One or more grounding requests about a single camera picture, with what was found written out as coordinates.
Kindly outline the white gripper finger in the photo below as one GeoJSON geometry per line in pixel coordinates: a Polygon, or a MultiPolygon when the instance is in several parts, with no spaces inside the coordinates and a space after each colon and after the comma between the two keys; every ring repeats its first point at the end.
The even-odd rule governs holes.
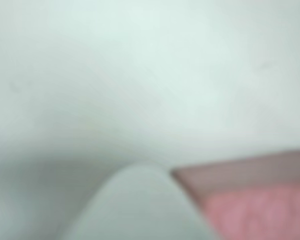
{"type": "Polygon", "coordinates": [[[113,175],[64,233],[65,240],[217,240],[164,169],[134,165],[113,175]]]}

